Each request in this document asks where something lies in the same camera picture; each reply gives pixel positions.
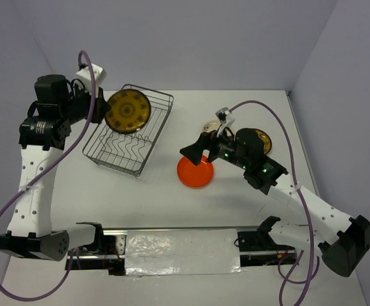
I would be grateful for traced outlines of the orange plate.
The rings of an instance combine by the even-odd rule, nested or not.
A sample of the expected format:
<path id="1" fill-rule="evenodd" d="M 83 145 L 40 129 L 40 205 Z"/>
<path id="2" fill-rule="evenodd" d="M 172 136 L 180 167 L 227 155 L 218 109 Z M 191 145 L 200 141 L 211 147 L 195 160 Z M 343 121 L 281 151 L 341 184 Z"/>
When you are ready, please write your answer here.
<path id="1" fill-rule="evenodd" d="M 202 188 L 208 185 L 214 177 L 214 166 L 202 156 L 201 163 L 192 164 L 186 157 L 182 157 L 176 166 L 176 174 L 182 184 L 191 188 Z"/>

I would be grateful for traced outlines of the yellow patterned plate brown rim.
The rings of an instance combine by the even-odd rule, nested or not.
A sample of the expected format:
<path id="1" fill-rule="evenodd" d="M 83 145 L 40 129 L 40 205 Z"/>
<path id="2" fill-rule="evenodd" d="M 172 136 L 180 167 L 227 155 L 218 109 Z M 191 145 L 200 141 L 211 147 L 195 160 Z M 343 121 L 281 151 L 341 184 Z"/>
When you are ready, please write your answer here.
<path id="1" fill-rule="evenodd" d="M 267 133 L 265 133 L 261 129 L 255 129 L 255 132 L 264 144 L 264 153 L 265 153 L 265 155 L 269 154 L 271 149 L 272 149 L 272 146 L 273 146 L 271 138 L 269 137 L 269 135 Z"/>

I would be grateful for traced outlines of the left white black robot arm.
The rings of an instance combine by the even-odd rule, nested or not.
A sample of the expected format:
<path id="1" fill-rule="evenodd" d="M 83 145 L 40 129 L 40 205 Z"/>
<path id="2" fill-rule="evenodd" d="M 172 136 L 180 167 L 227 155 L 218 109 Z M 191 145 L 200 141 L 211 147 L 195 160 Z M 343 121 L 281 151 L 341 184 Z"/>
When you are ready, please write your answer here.
<path id="1" fill-rule="evenodd" d="M 110 109 L 100 87 L 103 77 L 78 72 L 68 80 L 63 75 L 37 79 L 33 102 L 19 127 L 22 171 L 15 206 L 5 233 L 0 234 L 0 251 L 17 258 L 62 260 L 74 246 L 83 245 L 99 254 L 106 245 L 101 225 L 83 222 L 73 238 L 72 229 L 52 229 L 51 210 L 59 163 L 76 144 L 65 148 L 71 126 L 81 120 L 98 124 Z"/>

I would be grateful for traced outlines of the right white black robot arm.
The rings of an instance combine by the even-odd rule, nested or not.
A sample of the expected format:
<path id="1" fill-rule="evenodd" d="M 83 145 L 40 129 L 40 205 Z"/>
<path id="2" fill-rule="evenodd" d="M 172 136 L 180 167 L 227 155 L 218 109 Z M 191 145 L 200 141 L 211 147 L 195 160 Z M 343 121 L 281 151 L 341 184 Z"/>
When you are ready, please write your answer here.
<path id="1" fill-rule="evenodd" d="M 264 152 L 264 142 L 252 128 L 235 135 L 203 132 L 197 141 L 180 149 L 180 154 L 193 165 L 201 163 L 204 151 L 207 162 L 222 159 L 241 168 L 250 186 L 279 201 L 291 211 L 302 213 L 308 232 L 289 225 L 280 217 L 268 217 L 260 226 L 259 245 L 291 245 L 312 250 L 334 273 L 349 277 L 370 249 L 370 222 L 363 215 L 352 217 L 295 183 L 285 167 Z"/>

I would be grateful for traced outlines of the silver foil tape patch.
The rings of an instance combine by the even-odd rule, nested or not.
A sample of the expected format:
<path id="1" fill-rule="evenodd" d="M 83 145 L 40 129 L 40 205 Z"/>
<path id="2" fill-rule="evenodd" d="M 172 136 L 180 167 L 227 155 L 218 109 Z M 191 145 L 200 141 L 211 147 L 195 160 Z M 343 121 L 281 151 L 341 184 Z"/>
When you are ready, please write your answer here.
<path id="1" fill-rule="evenodd" d="M 128 276 L 218 275 L 241 271 L 234 229 L 130 231 Z"/>

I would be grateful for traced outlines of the metal base rail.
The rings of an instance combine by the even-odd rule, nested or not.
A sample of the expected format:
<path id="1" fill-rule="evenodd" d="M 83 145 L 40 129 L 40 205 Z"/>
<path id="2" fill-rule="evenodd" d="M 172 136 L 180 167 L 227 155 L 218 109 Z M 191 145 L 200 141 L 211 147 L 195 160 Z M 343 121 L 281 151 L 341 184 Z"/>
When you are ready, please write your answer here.
<path id="1" fill-rule="evenodd" d="M 66 263 L 72 270 L 144 277 L 238 273 L 249 266 L 289 265 L 297 257 L 292 246 L 260 242 L 255 226 L 106 228 L 104 237 L 101 250 L 81 247 Z"/>

